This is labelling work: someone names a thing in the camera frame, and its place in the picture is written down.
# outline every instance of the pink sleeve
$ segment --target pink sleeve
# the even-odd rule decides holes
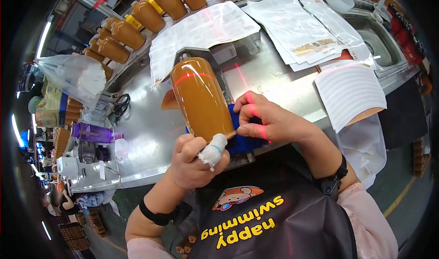
[[[126,244],[129,259],[173,259],[159,243],[147,238],[134,238]]]
[[[398,257],[398,243],[387,220],[363,184],[356,183],[338,196],[349,216],[359,259]]]

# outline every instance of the black wrist strap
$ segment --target black wrist strap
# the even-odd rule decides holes
[[[159,226],[166,226],[169,223],[169,220],[172,220],[175,216],[175,210],[171,213],[152,213],[148,208],[145,206],[145,202],[142,201],[139,203],[140,211],[145,215],[146,218],[150,219],[152,222]]]
[[[320,185],[322,192],[331,196],[334,200],[338,198],[338,189],[340,188],[340,180],[348,174],[348,168],[346,164],[346,158],[342,154],[342,164],[336,171],[334,176],[329,176],[320,179]]]

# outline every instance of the purple bottle cap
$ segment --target purple bottle cap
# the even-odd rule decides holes
[[[80,135],[80,124],[72,123],[71,134],[72,137],[78,138]]]

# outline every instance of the fingernail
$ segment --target fingernail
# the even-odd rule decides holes
[[[239,128],[236,130],[236,132],[237,132],[239,135],[242,135],[242,136],[247,136],[247,135],[249,135],[249,129],[247,129],[246,127],[239,127]]]

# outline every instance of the red container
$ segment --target red container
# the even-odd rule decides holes
[[[423,56],[419,53],[416,45],[413,41],[407,43],[407,45],[403,49],[403,54],[406,57],[408,62],[411,62],[413,65],[419,65],[422,62]]]
[[[392,26],[392,33],[393,33],[393,35],[398,35],[398,33],[403,28],[403,24],[396,17],[392,17],[392,19],[390,20],[390,25]]]
[[[402,28],[398,33],[397,40],[399,44],[404,47],[411,40],[409,31],[406,28]]]
[[[388,11],[393,17],[396,16],[395,11],[394,11],[392,8],[390,8],[390,4],[387,6],[387,11]]]

